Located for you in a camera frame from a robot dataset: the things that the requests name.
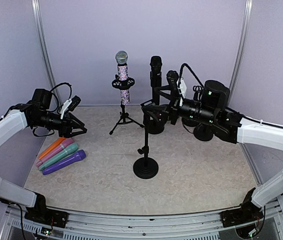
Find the pink microphone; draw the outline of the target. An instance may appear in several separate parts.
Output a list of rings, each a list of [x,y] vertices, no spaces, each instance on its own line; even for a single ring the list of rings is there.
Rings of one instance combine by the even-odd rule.
[[[72,138],[65,138],[65,140],[60,143],[57,147],[55,147],[50,153],[48,153],[46,156],[44,156],[42,159],[38,159],[35,162],[35,166],[39,167],[41,164],[43,164],[45,161],[56,155],[57,153],[61,152],[63,149],[65,149],[70,144],[74,143],[74,140]]]

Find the orange microphone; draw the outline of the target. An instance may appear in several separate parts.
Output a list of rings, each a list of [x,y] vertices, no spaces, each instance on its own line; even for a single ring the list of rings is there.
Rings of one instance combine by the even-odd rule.
[[[59,137],[57,140],[55,140],[49,147],[47,147],[37,158],[41,160],[43,157],[45,157],[48,153],[50,153],[54,148],[56,148],[60,143],[62,143],[66,138],[65,137]]]

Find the teal microphone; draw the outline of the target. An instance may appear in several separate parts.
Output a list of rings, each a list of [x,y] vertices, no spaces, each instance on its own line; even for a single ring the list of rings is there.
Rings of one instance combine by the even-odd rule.
[[[57,163],[58,161],[66,158],[69,155],[72,155],[73,153],[75,153],[77,150],[79,149],[79,146],[77,143],[72,143],[69,146],[67,146],[65,149],[63,149],[62,151],[60,151],[59,153],[55,154],[54,156],[52,156],[51,158],[49,158],[48,160],[46,160],[43,164],[41,164],[38,167],[39,171],[44,170],[45,168]]]

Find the purple microphone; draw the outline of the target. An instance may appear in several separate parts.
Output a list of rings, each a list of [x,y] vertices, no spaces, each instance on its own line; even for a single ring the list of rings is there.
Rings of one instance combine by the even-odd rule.
[[[58,162],[46,167],[44,170],[42,170],[42,174],[49,175],[51,173],[54,173],[62,168],[65,168],[75,162],[82,161],[86,158],[86,153],[84,150],[80,149],[76,152],[74,152],[72,155],[67,156],[66,158],[63,158],[62,160],[59,160]]]

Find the black desk stand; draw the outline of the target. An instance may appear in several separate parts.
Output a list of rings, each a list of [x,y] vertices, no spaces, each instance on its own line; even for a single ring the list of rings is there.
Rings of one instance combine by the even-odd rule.
[[[200,85],[194,85],[192,88],[194,94],[193,94],[193,100],[194,101],[199,101],[203,92],[203,87]],[[183,125],[191,128],[197,127],[200,123],[195,121],[195,120],[190,120],[186,118],[182,118],[181,122]]]

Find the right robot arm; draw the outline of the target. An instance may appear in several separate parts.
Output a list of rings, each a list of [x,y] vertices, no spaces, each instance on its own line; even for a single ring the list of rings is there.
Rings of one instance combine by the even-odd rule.
[[[169,105],[144,102],[142,111],[152,117],[158,114],[169,118],[172,124],[178,117],[197,122],[208,130],[209,136],[233,144],[253,144],[283,152],[283,125],[247,117],[227,107],[230,90],[217,80],[207,80],[199,88],[199,99],[187,99],[183,80],[157,87],[159,95]],[[283,169],[271,179],[247,192],[239,208],[220,213],[223,227],[249,223],[264,217],[262,208],[283,195]]]

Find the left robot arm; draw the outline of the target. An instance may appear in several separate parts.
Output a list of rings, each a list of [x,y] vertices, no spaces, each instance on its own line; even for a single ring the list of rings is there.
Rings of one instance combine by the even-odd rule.
[[[21,162],[22,154],[26,152],[19,148],[30,149],[30,144],[17,139],[25,129],[35,131],[37,128],[44,128],[52,133],[57,132],[59,137],[67,140],[87,132],[85,124],[72,113],[81,98],[70,95],[62,106],[50,110],[54,96],[52,89],[37,88],[28,102],[10,106],[0,117],[0,151],[6,148],[9,156],[17,157],[16,161],[10,160],[13,166],[16,167]],[[26,210],[25,219],[51,227],[65,228],[69,217],[66,211],[49,208],[44,195],[1,176],[0,202],[16,205],[21,210]]]

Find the black microphone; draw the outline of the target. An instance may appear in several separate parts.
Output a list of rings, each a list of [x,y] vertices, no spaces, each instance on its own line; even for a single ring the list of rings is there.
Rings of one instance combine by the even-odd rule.
[[[152,88],[152,101],[155,105],[160,104],[160,95],[155,88],[162,86],[162,59],[160,56],[152,56],[150,59],[150,86]]]

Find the black tripod microphone stand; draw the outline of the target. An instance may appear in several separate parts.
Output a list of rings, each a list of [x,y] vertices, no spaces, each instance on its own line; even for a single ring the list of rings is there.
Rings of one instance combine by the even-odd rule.
[[[125,94],[129,93],[130,87],[132,87],[135,84],[135,80],[131,77],[128,77],[127,80],[121,81],[120,77],[116,74],[115,79],[112,81],[112,87],[115,89],[119,89],[120,91],[124,91]],[[118,122],[115,124],[113,129],[109,132],[110,135],[112,135],[118,125],[127,125],[130,123],[135,123],[141,128],[144,128],[145,126],[143,124],[140,124],[139,122],[135,121],[131,117],[129,117],[129,113],[126,112],[125,104],[124,102],[128,99],[128,97],[121,97],[120,107],[120,118]]]

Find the glitter microphone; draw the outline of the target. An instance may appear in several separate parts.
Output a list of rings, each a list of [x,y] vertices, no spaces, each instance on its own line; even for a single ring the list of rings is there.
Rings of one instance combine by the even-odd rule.
[[[124,50],[120,50],[115,55],[115,60],[117,62],[117,75],[120,82],[125,81],[121,86],[126,87],[128,82],[128,54]],[[124,106],[130,104],[130,92],[129,89],[120,90],[121,103]]]

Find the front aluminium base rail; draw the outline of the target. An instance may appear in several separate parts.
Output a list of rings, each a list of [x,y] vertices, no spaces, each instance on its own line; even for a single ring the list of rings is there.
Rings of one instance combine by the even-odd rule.
[[[224,227],[221,210],[171,215],[117,215],[67,210],[64,228],[21,220],[18,207],[8,206],[0,240],[227,240],[238,239],[244,223]]]

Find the aluminium corner frame post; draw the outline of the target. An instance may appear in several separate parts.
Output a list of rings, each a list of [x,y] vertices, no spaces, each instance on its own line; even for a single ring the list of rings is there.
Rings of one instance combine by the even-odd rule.
[[[238,74],[240,71],[241,63],[242,63],[242,58],[244,56],[245,44],[246,44],[246,39],[247,39],[248,31],[249,31],[249,24],[250,24],[250,19],[251,19],[251,14],[252,14],[252,8],[253,8],[253,0],[246,0],[245,6],[244,6],[244,12],[243,12],[242,25],[241,25],[241,31],[240,31],[240,36],[239,36],[239,43],[238,43],[236,58],[235,58],[234,67],[233,67],[232,74],[231,74],[230,84],[229,84],[229,89],[231,93],[235,91]]]

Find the left aluminium frame post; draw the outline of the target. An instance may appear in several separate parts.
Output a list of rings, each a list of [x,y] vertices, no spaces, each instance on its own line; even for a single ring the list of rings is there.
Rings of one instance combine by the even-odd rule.
[[[56,80],[54,77],[51,61],[49,58],[49,52],[48,52],[48,48],[46,44],[44,25],[43,25],[41,8],[40,8],[40,1],[31,0],[31,5],[32,5],[34,21],[36,25],[36,31],[37,31],[37,35],[39,39],[40,50],[41,50],[41,54],[42,54],[42,58],[44,62],[44,67],[45,67],[46,74],[48,77],[48,83],[49,83],[49,86],[53,88],[57,84],[56,84]]]

